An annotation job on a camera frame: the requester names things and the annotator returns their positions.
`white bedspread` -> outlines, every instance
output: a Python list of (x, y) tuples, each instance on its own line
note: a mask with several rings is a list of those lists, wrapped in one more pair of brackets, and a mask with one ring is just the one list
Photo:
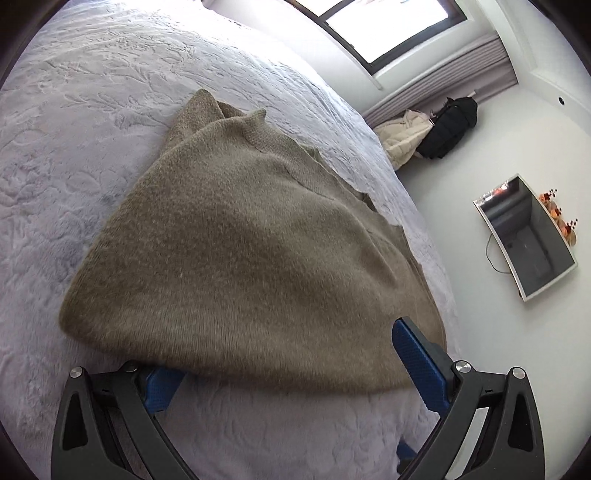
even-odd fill
[[(199, 2), (68, 7), (36, 36), (0, 91), (0, 419), (49, 479), (57, 405), (71, 367), (113, 359), (57, 327), (93, 237), (156, 159), (198, 88), (320, 148), (404, 225), (457, 357), (450, 286), (424, 222), (374, 133), (295, 54)], [(419, 447), (436, 417), (414, 390), (278, 394), (187, 377), (164, 428), (202, 480), (396, 478), (401, 436)]]

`black backpack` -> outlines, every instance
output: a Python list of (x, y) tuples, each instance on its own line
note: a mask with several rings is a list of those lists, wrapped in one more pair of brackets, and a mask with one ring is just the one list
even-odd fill
[(426, 158), (443, 158), (468, 129), (476, 126), (477, 111), (478, 104), (470, 97), (456, 100), (448, 97), (443, 108), (435, 114), (435, 125), (418, 146), (417, 152)]

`window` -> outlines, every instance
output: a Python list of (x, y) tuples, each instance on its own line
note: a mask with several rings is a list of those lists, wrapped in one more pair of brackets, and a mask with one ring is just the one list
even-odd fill
[(373, 75), (464, 21), (453, 0), (285, 0), (324, 28)]

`metal screw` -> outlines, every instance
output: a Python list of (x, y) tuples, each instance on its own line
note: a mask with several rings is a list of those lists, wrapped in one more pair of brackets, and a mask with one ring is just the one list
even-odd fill
[(467, 374), (470, 370), (472, 370), (472, 366), (468, 362), (460, 360), (459, 362), (456, 362), (456, 370), (462, 374)]
[(82, 371), (82, 367), (74, 367), (72, 370), (70, 370), (70, 376), (72, 378), (78, 378), (82, 375)]
[(124, 369), (124, 370), (125, 370), (127, 373), (129, 373), (129, 374), (130, 374), (130, 373), (133, 373), (133, 372), (135, 372), (137, 369), (138, 369), (138, 366), (137, 366), (135, 363), (133, 363), (133, 362), (127, 362), (127, 363), (125, 364), (125, 369)]
[(516, 367), (513, 369), (513, 376), (515, 378), (519, 378), (520, 380), (523, 380), (525, 378), (525, 370), (523, 370), (520, 367)]

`white jacket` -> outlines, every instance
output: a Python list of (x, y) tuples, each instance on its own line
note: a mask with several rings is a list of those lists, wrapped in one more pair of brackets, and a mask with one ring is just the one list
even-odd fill
[(407, 110), (402, 118), (389, 120), (374, 128), (394, 170), (398, 170), (413, 156), (423, 138), (433, 128), (429, 116)]

